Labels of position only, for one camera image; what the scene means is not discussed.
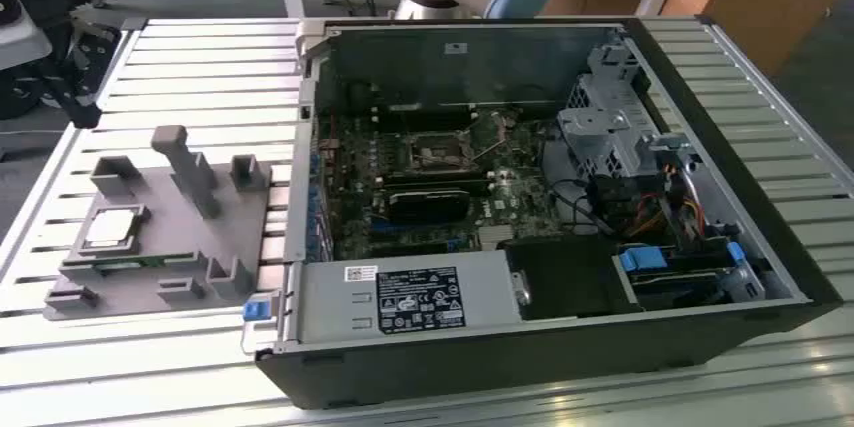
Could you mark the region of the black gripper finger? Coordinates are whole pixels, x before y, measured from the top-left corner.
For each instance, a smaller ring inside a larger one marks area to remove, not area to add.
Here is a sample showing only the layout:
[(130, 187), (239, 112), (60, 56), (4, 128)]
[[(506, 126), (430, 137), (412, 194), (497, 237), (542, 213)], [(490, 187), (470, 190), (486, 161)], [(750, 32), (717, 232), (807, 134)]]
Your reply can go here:
[(118, 28), (83, 20), (71, 21), (70, 44), (60, 62), (68, 94), (60, 105), (76, 128), (94, 128), (99, 124), (98, 92), (120, 41)]

